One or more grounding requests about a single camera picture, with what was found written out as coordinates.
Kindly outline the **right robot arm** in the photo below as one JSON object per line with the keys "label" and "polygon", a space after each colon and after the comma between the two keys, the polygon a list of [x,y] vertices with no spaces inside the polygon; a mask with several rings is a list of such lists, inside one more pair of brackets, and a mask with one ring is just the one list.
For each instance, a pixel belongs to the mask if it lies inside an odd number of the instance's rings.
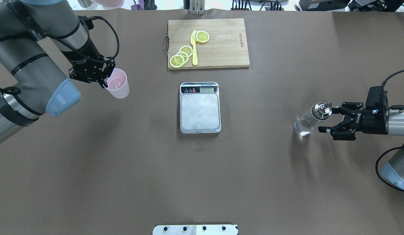
{"label": "right robot arm", "polygon": [[[342,122],[333,127],[319,126],[318,130],[333,140],[355,140],[356,132],[404,136],[404,106],[389,106],[382,86],[370,87],[365,104],[343,102],[332,112],[343,115]],[[404,192],[404,144],[394,150],[394,156],[376,174],[388,186]]]}

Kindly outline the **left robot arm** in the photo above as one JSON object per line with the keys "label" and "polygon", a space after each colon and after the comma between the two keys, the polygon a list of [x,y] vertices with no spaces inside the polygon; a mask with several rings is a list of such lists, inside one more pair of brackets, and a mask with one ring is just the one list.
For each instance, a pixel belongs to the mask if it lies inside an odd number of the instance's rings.
{"label": "left robot arm", "polygon": [[17,80],[0,88],[0,144],[78,103],[72,79],[108,87],[118,52],[105,57],[93,44],[97,19],[76,15],[66,0],[0,1],[0,63]]}

